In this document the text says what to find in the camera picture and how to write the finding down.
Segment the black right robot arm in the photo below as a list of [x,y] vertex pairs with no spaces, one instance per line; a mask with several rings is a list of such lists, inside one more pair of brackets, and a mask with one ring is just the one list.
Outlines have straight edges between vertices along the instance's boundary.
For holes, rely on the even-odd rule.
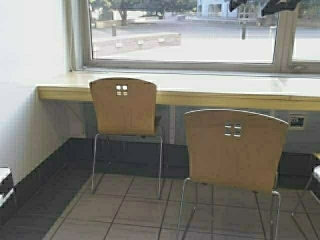
[[294,11],[301,0],[269,0],[261,10],[261,16],[269,16],[283,11]]

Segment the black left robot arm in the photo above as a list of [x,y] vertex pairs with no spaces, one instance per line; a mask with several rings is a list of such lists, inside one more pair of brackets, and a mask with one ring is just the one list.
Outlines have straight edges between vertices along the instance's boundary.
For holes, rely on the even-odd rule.
[[249,0],[229,0],[228,10],[229,12],[233,12],[240,5],[245,5]]

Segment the left robot base edge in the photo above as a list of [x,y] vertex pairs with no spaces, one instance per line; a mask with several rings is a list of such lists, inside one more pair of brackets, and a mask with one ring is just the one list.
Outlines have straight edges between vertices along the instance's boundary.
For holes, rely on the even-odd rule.
[[5,202],[13,197],[14,204],[17,207],[16,191],[14,186],[14,180],[12,170],[9,167],[0,168],[0,206],[2,207]]

